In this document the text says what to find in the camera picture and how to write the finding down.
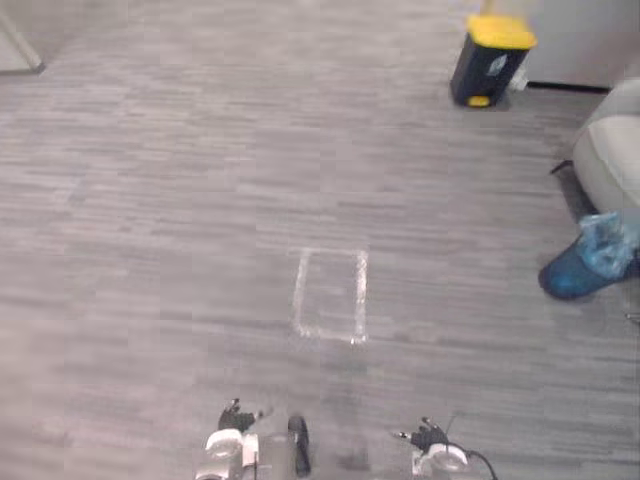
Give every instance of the black trash bin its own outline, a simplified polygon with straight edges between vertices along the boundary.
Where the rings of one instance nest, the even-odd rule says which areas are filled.
[[[451,79],[458,105],[491,107],[498,103],[513,74],[537,40],[524,20],[499,15],[471,15],[467,38]]]

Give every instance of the sofa arm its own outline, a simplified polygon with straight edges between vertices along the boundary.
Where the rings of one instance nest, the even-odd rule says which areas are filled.
[[[640,77],[617,85],[585,122],[585,127],[612,115],[640,115]]]

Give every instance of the baseboard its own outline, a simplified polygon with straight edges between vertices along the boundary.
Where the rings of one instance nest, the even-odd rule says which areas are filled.
[[[34,68],[23,70],[3,70],[0,72],[0,77],[11,77],[13,75],[40,75],[46,69],[47,65],[44,62],[40,62],[40,65]]]
[[[571,83],[553,83],[553,82],[529,82],[527,88],[549,89],[549,90],[565,90],[569,92],[580,93],[609,93],[608,87],[593,87],[589,85],[574,85]]]

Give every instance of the white tape outline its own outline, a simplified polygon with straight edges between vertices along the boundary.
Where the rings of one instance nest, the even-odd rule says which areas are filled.
[[[307,273],[309,262],[313,253],[332,253],[336,255],[346,255],[356,257],[356,304],[355,304],[355,326],[351,337],[322,329],[320,327],[310,328],[302,324],[302,305],[304,303],[304,292],[307,284]],[[319,337],[327,340],[347,341],[351,345],[359,345],[367,340],[366,333],[366,300],[367,300],[367,268],[369,264],[369,254],[365,250],[338,250],[330,248],[303,248],[300,252],[300,262],[298,264],[298,274],[296,275],[296,285],[293,291],[293,329],[301,337]]]

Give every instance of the white chair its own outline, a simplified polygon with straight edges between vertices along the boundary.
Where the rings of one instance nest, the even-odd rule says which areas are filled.
[[[640,208],[640,77],[615,87],[578,131],[572,160],[600,212]]]

